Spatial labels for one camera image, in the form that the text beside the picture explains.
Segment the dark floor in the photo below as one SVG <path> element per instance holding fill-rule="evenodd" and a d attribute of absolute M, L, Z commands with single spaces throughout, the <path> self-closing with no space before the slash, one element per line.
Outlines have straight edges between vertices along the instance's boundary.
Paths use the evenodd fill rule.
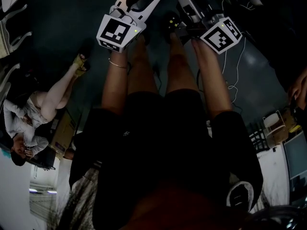
<path fill-rule="evenodd" d="M 74 59 L 83 39 L 95 39 L 104 14 L 116 0 L 20 0 L 27 3 L 28 23 L 33 31 L 32 39 L 25 41 L 20 49 L 30 48 L 40 59 L 41 70 L 46 81 L 54 83 L 65 72 Z M 221 0 L 210 0 L 212 6 L 220 6 Z M 166 90 L 166 67 L 168 45 L 159 32 L 159 21 L 168 10 L 175 10 L 177 0 L 162 0 L 149 19 L 147 25 L 152 36 L 148 46 L 152 66 L 157 65 L 161 72 L 162 87 Z M 236 82 L 236 65 L 243 48 L 244 38 L 227 53 L 224 77 L 229 85 Z M 190 42 L 185 45 L 189 63 L 194 75 L 197 74 L 196 58 Z M 108 51 L 96 42 L 89 59 L 91 70 L 76 83 L 69 109 L 73 113 L 83 113 L 84 125 L 92 103 L 99 103 L 108 66 Z M 219 56 L 221 67 L 224 54 Z M 269 112 L 286 105 L 286 94 L 280 86 L 274 70 L 267 59 L 250 43 L 246 43 L 239 67 L 238 94 L 235 104 L 243 109 L 245 123 L 260 119 Z M 231 98 L 235 89 L 230 90 Z"/>

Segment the bracelet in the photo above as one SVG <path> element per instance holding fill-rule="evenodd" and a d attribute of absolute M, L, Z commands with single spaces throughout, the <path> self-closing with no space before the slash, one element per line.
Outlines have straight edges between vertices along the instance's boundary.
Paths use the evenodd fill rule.
<path fill-rule="evenodd" d="M 110 62 L 112 65 L 114 65 L 114 66 L 117 66 L 117 67 L 120 67 L 120 68 L 127 69 L 127 67 L 123 67 L 123 66 L 120 66 L 120 65 L 118 65 L 118 64 L 113 63 L 110 59 L 109 59 L 109 62 Z"/>

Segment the chair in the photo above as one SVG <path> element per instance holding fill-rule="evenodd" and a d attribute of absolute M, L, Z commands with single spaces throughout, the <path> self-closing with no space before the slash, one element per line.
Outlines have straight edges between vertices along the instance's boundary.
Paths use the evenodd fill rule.
<path fill-rule="evenodd" d="M 10 43 L 10 34 L 8 30 L 6 29 L 6 22 L 15 16 L 16 14 L 24 11 L 27 8 L 27 4 L 24 5 L 21 9 L 13 11 L 9 14 L 7 14 L 1 21 L 0 21 L 0 58 L 4 58 L 8 56 L 10 53 L 14 52 L 18 47 L 21 45 L 21 43 L 24 41 L 24 39 L 27 36 L 31 36 L 32 32 L 28 32 L 22 37 L 19 36 L 15 38 L 12 43 Z"/>

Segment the cardboard box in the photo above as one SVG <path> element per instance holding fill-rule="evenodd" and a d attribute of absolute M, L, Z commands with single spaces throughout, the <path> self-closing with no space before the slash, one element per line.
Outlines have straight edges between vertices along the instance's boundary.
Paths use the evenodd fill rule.
<path fill-rule="evenodd" d="M 59 154 L 64 155 L 66 149 L 69 148 L 77 125 L 68 111 L 65 110 L 60 120 L 54 119 L 52 126 L 56 126 L 56 131 L 49 146 Z"/>

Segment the woman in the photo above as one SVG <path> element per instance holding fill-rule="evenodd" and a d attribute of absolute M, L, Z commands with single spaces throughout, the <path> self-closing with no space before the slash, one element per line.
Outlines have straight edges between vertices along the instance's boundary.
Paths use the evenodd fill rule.
<path fill-rule="evenodd" d="M 23 108 L 9 100 L 4 101 L 5 129 L 13 139 L 11 157 L 16 165 L 24 165 L 26 158 L 31 159 L 48 145 L 46 138 L 35 136 L 35 130 L 51 122 L 57 110 L 66 106 L 74 82 L 87 70 L 84 63 L 90 50 L 89 42 L 85 42 L 64 77 L 48 92 L 32 93 Z"/>
<path fill-rule="evenodd" d="M 180 22 L 176 14 L 169 18 Z M 128 76 L 127 51 L 112 52 L 101 109 L 91 111 L 74 140 L 71 186 L 85 177 L 59 229 L 239 229 L 258 200 L 260 165 L 241 116 L 232 112 L 216 55 L 204 42 L 192 41 L 211 138 L 173 24 L 165 25 L 170 42 L 165 97 L 158 94 L 143 35 Z M 86 173 L 96 160 L 98 177 Z"/>

